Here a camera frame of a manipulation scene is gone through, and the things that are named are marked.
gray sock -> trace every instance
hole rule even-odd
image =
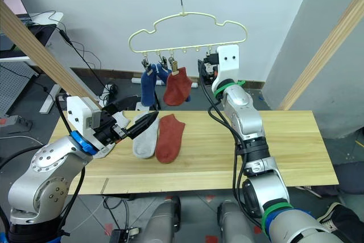
[[[134,117],[133,122],[140,119],[148,112],[143,112]],[[133,154],[140,159],[147,159],[154,155],[155,146],[157,144],[159,119],[155,121],[141,133],[139,136],[133,139]]]

gray floor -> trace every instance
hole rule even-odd
[[[140,94],[140,85],[132,84],[130,80],[104,79],[105,82],[112,80],[119,86],[118,97],[130,94]],[[101,93],[102,87],[91,77],[85,77],[84,81],[95,91]],[[52,81],[47,76],[40,76],[36,79],[37,83],[52,87]],[[181,106],[170,107],[163,102],[163,93],[165,87],[156,87],[156,92],[161,100],[162,110],[206,110],[207,100],[202,94],[200,88],[192,89],[191,102],[183,103]],[[263,96],[259,90],[247,90],[253,97],[254,105],[259,110],[268,109],[264,102]],[[19,100],[13,106],[9,114],[19,114],[24,118],[33,121],[33,127],[30,132],[24,133],[47,143],[56,121],[59,118],[55,107],[51,109],[48,115],[39,114],[38,111],[43,104],[46,94],[42,88],[30,84],[22,93]],[[364,137],[357,132],[342,139],[325,139],[326,147],[329,151],[333,163],[343,163],[347,161],[364,160],[364,149],[355,144],[358,139],[364,143]],[[0,157],[6,157],[25,147],[36,145],[35,142],[24,139],[0,139]],[[33,153],[22,155],[10,162],[1,171],[0,176],[0,204],[9,215],[9,204],[7,202],[7,192],[12,182],[21,176],[29,165],[29,160]],[[328,205],[334,201],[338,201],[336,197],[327,197],[318,199],[308,192],[289,188],[291,203],[306,211],[310,211],[315,217],[323,214]],[[217,237],[218,242],[222,242],[220,231],[217,226],[216,210],[220,202],[225,199],[233,200],[231,190],[211,190],[211,191],[185,191],[178,193],[149,193],[137,194],[135,200],[128,201],[130,216],[129,226],[138,226],[144,228],[154,209],[163,202],[166,196],[179,195],[182,203],[182,225],[181,230],[176,234],[176,242],[209,242],[209,237]],[[110,198],[109,205],[113,206],[118,202],[119,198]],[[363,196],[345,195],[343,200],[353,208],[361,217],[364,217],[364,199]],[[110,213],[101,204],[102,197],[97,195],[80,196],[67,219],[65,226],[66,231],[72,231],[71,237],[64,237],[63,242],[109,242],[109,236],[105,229],[115,228]],[[121,227],[125,224],[125,209],[121,204],[114,211]],[[268,239],[262,234],[256,234],[256,242],[265,243]]]

clothes hanger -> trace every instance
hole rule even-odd
[[[240,24],[239,22],[231,21],[231,20],[226,20],[223,23],[218,23],[217,22],[217,18],[214,15],[212,15],[212,14],[199,13],[199,12],[195,12],[195,11],[184,11],[183,1],[182,0],[180,0],[180,1],[181,1],[181,6],[182,6],[182,13],[173,14],[173,15],[170,15],[168,17],[164,17],[164,18],[161,18],[161,19],[157,20],[156,22],[153,23],[153,30],[152,31],[149,31],[149,30],[146,30],[146,29],[142,29],[142,30],[136,31],[135,33],[133,33],[132,35],[130,35],[130,37],[128,39],[128,44],[129,44],[129,48],[131,49],[131,51],[133,51],[135,53],[142,53],[144,56],[146,56],[148,52],[155,52],[155,53],[157,53],[160,56],[160,53],[162,51],[169,51],[170,53],[173,53],[174,50],[183,50],[183,52],[186,53],[187,52],[187,49],[189,49],[189,48],[194,48],[194,49],[196,49],[196,51],[199,51],[200,48],[208,47],[209,48],[209,51],[211,51],[211,49],[212,49],[213,46],[223,46],[223,45],[229,45],[229,44],[239,44],[239,43],[244,42],[247,39],[247,35],[248,35],[247,30],[246,30],[245,26],[242,25],[242,24]],[[154,50],[135,50],[132,47],[131,40],[135,36],[137,36],[138,34],[140,34],[142,32],[146,32],[147,34],[154,34],[155,32],[157,32],[157,25],[160,22],[165,21],[165,20],[168,20],[168,19],[171,19],[171,18],[175,18],[175,17],[186,17],[186,16],[189,16],[189,15],[201,15],[201,16],[204,16],[204,17],[212,18],[212,19],[214,19],[214,24],[216,26],[219,26],[219,27],[223,27],[227,23],[237,25],[237,26],[241,27],[244,30],[245,37],[242,40],[237,40],[237,41],[221,42],[221,43],[212,43],[212,44],[201,44],[201,45],[174,47],[174,48],[157,48],[157,49],[154,49]]]

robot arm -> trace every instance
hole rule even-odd
[[[238,83],[238,46],[220,46],[217,53],[198,63],[204,83],[212,85],[212,92],[221,100],[231,127],[243,142],[238,141],[236,145],[237,154],[246,159],[243,173],[247,179],[242,183],[246,213],[262,218],[262,229],[274,243],[342,242],[311,215],[289,203],[287,187],[268,150],[262,119],[253,106],[253,99]],[[229,238],[227,243],[239,242],[238,238],[253,242],[251,236],[242,236],[241,231],[246,229],[227,227],[231,225],[227,216],[239,219],[237,207],[229,203],[222,206],[219,222],[223,233],[229,233],[224,236]]]
[[[113,117],[116,108],[122,106],[99,110],[89,98],[67,98],[68,120],[76,130],[38,150],[11,187],[10,242],[48,242],[63,235],[61,210],[75,176],[115,143],[146,130],[158,115],[149,113],[125,129]]]

blue sock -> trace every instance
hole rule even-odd
[[[152,73],[148,75],[146,71],[143,72],[141,78],[141,86],[142,86],[142,99],[141,103],[143,106],[152,106],[155,102],[154,99],[154,90],[155,83],[157,81],[156,67],[152,66]]]
[[[158,77],[162,80],[162,82],[164,82],[164,85],[167,85],[167,78],[168,78],[168,75],[172,72],[170,69],[167,71],[165,71],[163,68],[162,68],[162,65],[161,64],[157,64],[157,68],[158,68]],[[186,102],[190,102],[191,100],[191,95],[188,95],[187,99],[186,99]]]

